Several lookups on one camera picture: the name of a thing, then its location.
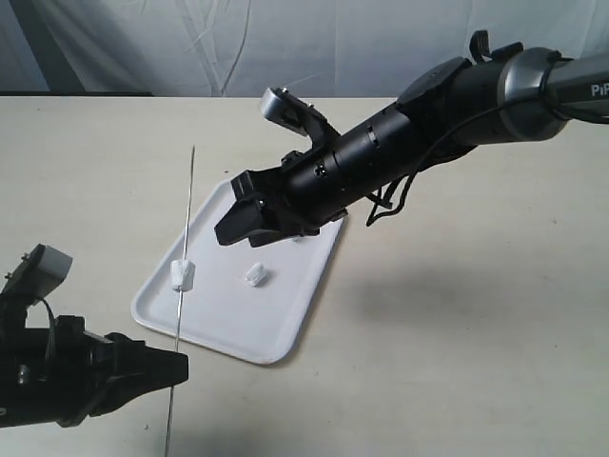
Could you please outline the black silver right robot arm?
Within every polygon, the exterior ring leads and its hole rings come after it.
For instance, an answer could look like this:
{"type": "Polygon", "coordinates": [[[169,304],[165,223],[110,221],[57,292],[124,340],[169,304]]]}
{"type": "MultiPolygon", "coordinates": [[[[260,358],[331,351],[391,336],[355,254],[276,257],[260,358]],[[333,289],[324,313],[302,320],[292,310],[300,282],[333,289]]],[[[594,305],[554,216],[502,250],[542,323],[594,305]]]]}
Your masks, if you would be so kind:
{"type": "Polygon", "coordinates": [[[475,32],[468,57],[429,70],[395,101],[347,132],[284,88],[267,89],[264,118],[307,137],[276,168],[231,182],[234,204],[216,224],[222,246],[254,248],[317,235],[367,199],[368,222],[400,213],[418,173],[482,145],[539,142],[579,120],[608,121],[608,57],[569,58],[516,42],[491,50],[475,32]]]}

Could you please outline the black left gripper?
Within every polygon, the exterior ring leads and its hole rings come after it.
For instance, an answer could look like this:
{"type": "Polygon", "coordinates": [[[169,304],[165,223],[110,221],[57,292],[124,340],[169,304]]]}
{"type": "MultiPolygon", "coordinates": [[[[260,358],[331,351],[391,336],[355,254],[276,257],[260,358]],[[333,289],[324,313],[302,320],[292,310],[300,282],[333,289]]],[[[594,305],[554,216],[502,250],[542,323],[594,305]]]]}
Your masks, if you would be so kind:
{"type": "Polygon", "coordinates": [[[98,417],[188,379],[188,357],[113,332],[97,335],[85,319],[60,315],[54,328],[20,328],[1,340],[1,426],[71,426],[112,365],[119,376],[88,413],[98,417]]]}

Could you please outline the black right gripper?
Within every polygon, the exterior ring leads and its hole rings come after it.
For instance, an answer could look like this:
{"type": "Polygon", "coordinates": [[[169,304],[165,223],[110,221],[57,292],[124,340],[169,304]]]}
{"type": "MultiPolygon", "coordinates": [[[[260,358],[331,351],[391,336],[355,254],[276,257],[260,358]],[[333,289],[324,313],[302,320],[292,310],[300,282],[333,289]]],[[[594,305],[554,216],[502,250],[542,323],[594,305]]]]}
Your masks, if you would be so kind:
{"type": "Polygon", "coordinates": [[[286,236],[314,236],[352,204],[352,160],[340,151],[293,156],[278,167],[231,179],[235,203],[216,224],[220,246],[263,247],[286,236]]]}

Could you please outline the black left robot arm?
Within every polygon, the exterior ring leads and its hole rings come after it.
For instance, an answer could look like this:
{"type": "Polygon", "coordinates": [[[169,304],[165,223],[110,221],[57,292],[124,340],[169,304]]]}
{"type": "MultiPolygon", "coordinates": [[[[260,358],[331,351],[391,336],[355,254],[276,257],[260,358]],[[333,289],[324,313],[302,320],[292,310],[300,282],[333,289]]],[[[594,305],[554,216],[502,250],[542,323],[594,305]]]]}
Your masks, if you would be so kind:
{"type": "Polygon", "coordinates": [[[81,316],[1,335],[1,426],[77,427],[145,394],[187,381],[181,352],[122,333],[97,335],[81,316]]]}

